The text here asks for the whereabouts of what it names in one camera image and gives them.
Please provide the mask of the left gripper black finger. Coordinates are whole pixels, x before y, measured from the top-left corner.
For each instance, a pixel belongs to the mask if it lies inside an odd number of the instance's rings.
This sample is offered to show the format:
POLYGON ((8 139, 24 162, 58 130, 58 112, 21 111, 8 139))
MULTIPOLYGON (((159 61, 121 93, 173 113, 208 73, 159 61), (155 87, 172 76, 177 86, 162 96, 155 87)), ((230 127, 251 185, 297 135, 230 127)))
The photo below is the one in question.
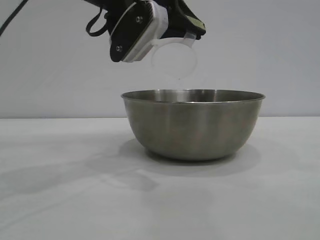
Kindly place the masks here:
POLYGON ((184 0, 175 0, 174 10, 177 25, 181 29, 196 35, 196 40, 200 40, 206 34, 205 23, 191 11, 184 0))

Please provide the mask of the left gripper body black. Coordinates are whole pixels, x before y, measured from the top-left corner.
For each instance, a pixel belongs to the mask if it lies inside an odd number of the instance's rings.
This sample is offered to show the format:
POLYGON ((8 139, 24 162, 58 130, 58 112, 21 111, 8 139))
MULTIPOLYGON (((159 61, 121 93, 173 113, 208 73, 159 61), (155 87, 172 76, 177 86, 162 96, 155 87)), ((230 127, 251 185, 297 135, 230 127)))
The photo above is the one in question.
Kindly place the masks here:
POLYGON ((168 28, 165 31, 165 35, 184 35, 186 33, 186 27, 184 23, 184 17, 181 10, 178 7, 177 0, 160 0, 159 4, 165 7, 168 14, 168 28))

